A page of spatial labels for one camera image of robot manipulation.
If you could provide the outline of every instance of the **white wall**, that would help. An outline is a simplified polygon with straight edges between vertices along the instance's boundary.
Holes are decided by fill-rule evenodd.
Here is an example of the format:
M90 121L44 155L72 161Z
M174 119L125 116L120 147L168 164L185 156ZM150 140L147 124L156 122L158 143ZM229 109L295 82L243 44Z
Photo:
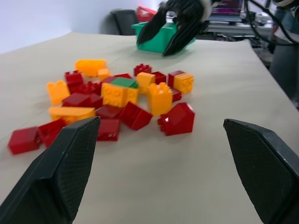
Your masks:
M71 31L115 33L109 12L137 0L0 0L0 54Z

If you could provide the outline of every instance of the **green container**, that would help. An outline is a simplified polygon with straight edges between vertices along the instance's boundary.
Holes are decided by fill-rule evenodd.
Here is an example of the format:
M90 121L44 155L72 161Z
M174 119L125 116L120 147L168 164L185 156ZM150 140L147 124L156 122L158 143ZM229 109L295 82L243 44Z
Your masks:
M135 89L138 88L138 84L135 81L135 79L131 79L131 78L118 77L115 80L113 80L111 84L119 85L123 87L135 88Z
M132 28L135 29L137 38L141 32L141 29L145 26L145 24L146 22L132 25ZM153 39L143 44L137 45L137 48L139 50L147 50L147 51L163 53L168 45L168 42L176 32L177 32L177 26L174 23L166 23Z

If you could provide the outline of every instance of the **green plastic bin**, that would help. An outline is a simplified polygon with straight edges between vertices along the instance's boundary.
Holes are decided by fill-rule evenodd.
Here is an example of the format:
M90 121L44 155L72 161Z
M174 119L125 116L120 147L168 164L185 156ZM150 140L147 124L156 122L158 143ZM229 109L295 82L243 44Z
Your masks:
M138 38L141 29L145 26L146 22L138 23L132 25L132 28L135 29L136 37ZM168 42L172 36L176 33L177 26L174 23L166 23L161 29L160 32L150 41L147 41L143 44L137 45L139 50L147 50L158 53L163 53L167 47Z

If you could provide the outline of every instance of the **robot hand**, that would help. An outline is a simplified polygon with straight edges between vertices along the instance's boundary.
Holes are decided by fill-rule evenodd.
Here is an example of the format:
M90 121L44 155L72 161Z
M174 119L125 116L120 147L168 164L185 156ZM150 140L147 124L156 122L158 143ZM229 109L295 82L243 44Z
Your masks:
M168 0L159 5L157 14L141 30L137 44L142 44L154 38L166 23L168 11L176 13L173 22L178 31L169 41L163 56L180 52L196 34L207 28L205 20L209 17L212 7L220 0Z

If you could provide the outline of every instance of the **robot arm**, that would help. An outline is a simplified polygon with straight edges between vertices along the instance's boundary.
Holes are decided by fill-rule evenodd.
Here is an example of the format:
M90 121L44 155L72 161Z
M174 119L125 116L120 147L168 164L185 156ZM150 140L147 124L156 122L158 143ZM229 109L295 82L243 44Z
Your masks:
M287 9L299 20L299 0L272 0L273 3L283 9ZM205 21L210 16L213 7L221 0L168 0L161 2L157 14L141 30L137 44L145 43L154 38L166 23L168 11L176 13L173 22L178 31L169 41L163 56L169 56L180 52L195 36L205 30Z

